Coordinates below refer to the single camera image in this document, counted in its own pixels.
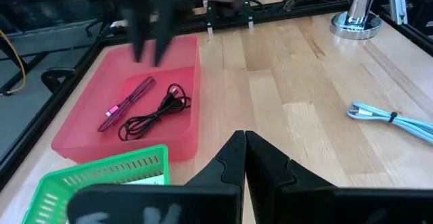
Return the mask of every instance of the pink cable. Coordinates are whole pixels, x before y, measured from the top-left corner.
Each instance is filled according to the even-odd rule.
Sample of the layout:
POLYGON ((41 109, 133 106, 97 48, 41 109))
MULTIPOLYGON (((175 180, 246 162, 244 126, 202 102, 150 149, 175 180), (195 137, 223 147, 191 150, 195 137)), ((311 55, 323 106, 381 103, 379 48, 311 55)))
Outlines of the pink cable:
POLYGON ((107 120, 99 126, 98 132, 104 132, 109 127, 114 125, 117 120, 122 116, 123 112, 129 110, 129 108, 136 102, 141 96, 148 92, 155 85, 155 79, 147 77, 141 84, 135 88, 134 92, 126 97, 122 103, 113 106, 106 114, 107 120))

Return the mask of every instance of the green plastic basket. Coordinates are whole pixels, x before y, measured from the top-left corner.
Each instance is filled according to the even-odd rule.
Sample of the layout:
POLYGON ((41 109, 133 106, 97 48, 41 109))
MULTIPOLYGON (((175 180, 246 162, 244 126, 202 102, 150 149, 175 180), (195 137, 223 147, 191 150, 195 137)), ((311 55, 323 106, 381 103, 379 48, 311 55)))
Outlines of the green plastic basket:
POLYGON ((22 223, 66 222, 66 205, 81 188, 96 183, 128 183, 157 175, 170 181, 165 145, 136 150, 52 172, 39 182, 22 223))

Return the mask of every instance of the wooden tabletop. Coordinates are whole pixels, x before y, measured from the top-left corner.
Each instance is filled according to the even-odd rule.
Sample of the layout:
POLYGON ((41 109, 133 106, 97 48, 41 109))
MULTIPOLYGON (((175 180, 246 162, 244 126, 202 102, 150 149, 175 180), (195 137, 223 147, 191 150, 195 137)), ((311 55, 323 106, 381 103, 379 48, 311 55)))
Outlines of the wooden tabletop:
MULTIPOLYGON (((351 101, 433 121, 433 59, 383 23, 368 41, 329 31, 332 15, 199 33, 202 61, 196 157, 172 164, 184 184, 236 129, 253 130, 338 186, 433 187, 433 145, 384 122, 355 121, 351 101)), ((50 143, 112 47, 105 48, 0 193, 0 223, 19 223, 41 177, 74 166, 50 143)), ((253 223, 246 189, 244 223, 253 223)))

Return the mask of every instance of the yellow cable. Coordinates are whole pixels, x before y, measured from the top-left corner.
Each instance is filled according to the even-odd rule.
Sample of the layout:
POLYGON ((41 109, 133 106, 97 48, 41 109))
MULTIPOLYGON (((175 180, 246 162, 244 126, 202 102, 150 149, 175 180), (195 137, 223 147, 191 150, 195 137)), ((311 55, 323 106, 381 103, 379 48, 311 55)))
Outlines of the yellow cable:
POLYGON ((12 51, 14 52, 14 54, 16 56, 16 59, 18 60, 18 63, 20 64, 20 67, 21 67, 21 72, 22 72, 22 84, 21 84, 21 86, 19 86, 16 89, 11 89, 10 91, 7 92, 7 93, 15 93, 15 92, 23 89, 24 86, 26 86, 26 71, 24 70, 24 65, 22 64, 22 60, 21 60, 20 56, 18 55, 18 52, 16 52, 14 46, 12 45, 12 43, 9 41, 9 39, 6 37, 5 33, 1 29, 0 29, 0 34, 5 39, 6 43, 11 47, 12 51))

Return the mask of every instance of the pink tray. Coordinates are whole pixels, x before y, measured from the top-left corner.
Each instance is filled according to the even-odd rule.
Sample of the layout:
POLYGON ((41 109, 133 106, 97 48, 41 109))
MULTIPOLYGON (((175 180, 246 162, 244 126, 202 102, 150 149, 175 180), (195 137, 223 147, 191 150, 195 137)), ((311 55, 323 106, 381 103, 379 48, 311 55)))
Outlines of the pink tray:
POLYGON ((193 36, 173 40, 162 65, 150 66, 154 42, 145 46, 140 63, 133 62, 130 46, 107 52, 77 103, 51 143, 51 148, 65 158, 85 163, 157 144, 168 146, 168 159, 178 162, 193 158, 198 147, 200 106, 200 57, 193 36), (148 76, 156 84, 117 123, 103 133, 98 126, 106 111, 120 103, 148 76), (119 126, 131 116, 146 115, 156 110, 171 83, 180 84, 191 98, 191 108, 161 118, 142 139, 121 141, 119 126))

